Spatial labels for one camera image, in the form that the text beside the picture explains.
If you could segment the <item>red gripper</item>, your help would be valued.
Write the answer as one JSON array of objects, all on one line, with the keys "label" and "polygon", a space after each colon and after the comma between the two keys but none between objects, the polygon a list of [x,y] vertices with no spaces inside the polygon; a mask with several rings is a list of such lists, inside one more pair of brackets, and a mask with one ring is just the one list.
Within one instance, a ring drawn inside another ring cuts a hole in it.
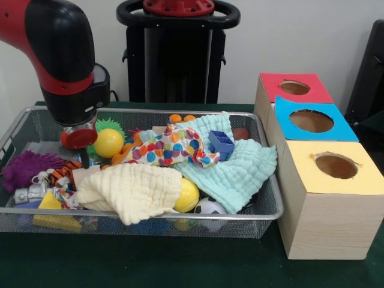
[{"label": "red gripper", "polygon": [[84,169],[89,168],[89,156],[86,147],[91,146],[97,140],[95,129],[79,129],[68,134],[66,131],[61,133],[61,142],[68,149],[80,149],[80,161]]}]

